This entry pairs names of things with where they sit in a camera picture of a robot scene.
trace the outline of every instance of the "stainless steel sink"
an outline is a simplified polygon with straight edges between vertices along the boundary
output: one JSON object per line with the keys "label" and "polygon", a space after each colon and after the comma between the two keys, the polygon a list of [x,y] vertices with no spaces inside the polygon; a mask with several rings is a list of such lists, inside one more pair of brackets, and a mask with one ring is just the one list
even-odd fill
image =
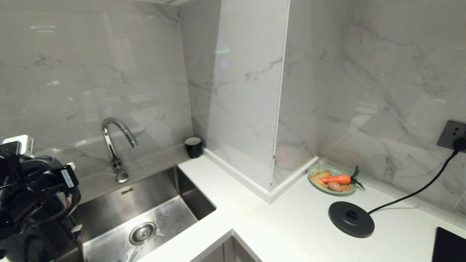
{"label": "stainless steel sink", "polygon": [[82,246],[59,261],[135,262],[215,210],[177,167],[99,198],[73,213]]}

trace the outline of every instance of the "black power cord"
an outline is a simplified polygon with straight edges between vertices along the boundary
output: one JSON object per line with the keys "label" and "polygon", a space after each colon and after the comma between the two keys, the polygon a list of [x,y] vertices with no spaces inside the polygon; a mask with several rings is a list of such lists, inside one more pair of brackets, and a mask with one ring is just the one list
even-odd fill
{"label": "black power cord", "polygon": [[409,195],[407,195],[407,196],[405,196],[405,197],[402,197],[402,198],[400,198],[400,199],[398,199],[398,200],[395,200],[395,201],[393,201],[393,202],[390,202],[390,203],[388,203],[388,204],[385,204],[385,205],[379,206],[379,207],[377,207],[377,208],[374,208],[374,209],[372,209],[371,211],[369,211],[368,214],[370,214],[370,213],[372,213],[372,212],[374,212],[374,211],[377,211],[377,210],[379,210],[379,209],[381,209],[381,208],[387,207],[387,206],[389,206],[389,205],[392,205],[392,204],[398,203],[398,202],[400,202],[400,201],[403,201],[403,200],[405,200],[405,199],[407,199],[407,198],[410,198],[410,197],[412,197],[412,196],[414,196],[414,195],[417,195],[417,194],[419,194],[420,192],[422,192],[424,189],[426,189],[426,188],[428,188],[430,185],[432,185],[432,183],[435,182],[435,180],[437,180],[437,178],[439,178],[439,176],[440,176],[440,175],[442,174],[442,172],[445,170],[446,166],[448,165],[448,162],[450,162],[450,160],[452,160],[452,159],[458,154],[458,152],[463,151],[463,150],[466,149],[466,139],[465,139],[465,138],[458,138],[458,139],[456,139],[455,142],[453,142],[453,149],[454,149],[453,154],[445,161],[445,163],[443,164],[443,166],[442,166],[442,168],[440,169],[440,171],[438,172],[438,174],[437,174],[429,183],[427,183],[427,185],[425,185],[423,188],[417,190],[416,192],[414,192],[414,193],[412,193],[412,194],[409,194]]}

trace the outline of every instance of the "faucet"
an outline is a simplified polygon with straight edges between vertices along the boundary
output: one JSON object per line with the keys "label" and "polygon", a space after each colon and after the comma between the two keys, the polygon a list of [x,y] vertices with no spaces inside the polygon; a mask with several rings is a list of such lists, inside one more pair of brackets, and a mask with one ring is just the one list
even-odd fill
{"label": "faucet", "polygon": [[116,125],[126,136],[128,142],[131,144],[132,147],[135,147],[139,144],[134,138],[133,133],[131,133],[129,128],[120,120],[114,117],[108,117],[104,119],[104,121],[102,122],[103,138],[105,139],[105,143],[107,144],[107,148],[109,149],[110,157],[112,157],[112,168],[113,172],[116,174],[116,181],[118,183],[124,183],[128,180],[128,174],[126,173],[126,170],[123,167],[121,160],[117,157],[117,154],[115,153],[115,148],[113,146],[112,139],[110,138],[109,124]]}

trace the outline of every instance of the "white countertop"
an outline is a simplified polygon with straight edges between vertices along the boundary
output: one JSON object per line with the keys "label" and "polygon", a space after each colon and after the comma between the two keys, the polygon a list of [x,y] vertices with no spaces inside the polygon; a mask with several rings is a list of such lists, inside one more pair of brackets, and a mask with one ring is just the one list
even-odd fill
{"label": "white countertop", "polygon": [[370,210],[394,198],[369,186],[348,197],[328,195],[303,176],[269,205],[205,156],[179,167],[217,210],[140,262],[200,261],[232,230],[264,262],[430,262],[437,227],[466,237],[464,228],[401,202],[374,212],[373,235],[358,239],[332,224],[329,206],[347,201]]}

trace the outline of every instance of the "black cup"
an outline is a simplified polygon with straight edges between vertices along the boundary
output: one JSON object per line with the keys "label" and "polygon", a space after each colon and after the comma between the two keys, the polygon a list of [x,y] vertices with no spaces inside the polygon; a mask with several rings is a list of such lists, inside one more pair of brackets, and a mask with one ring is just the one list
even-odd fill
{"label": "black cup", "polygon": [[186,151],[192,159],[202,156],[202,140],[197,137],[188,138],[185,140]]}

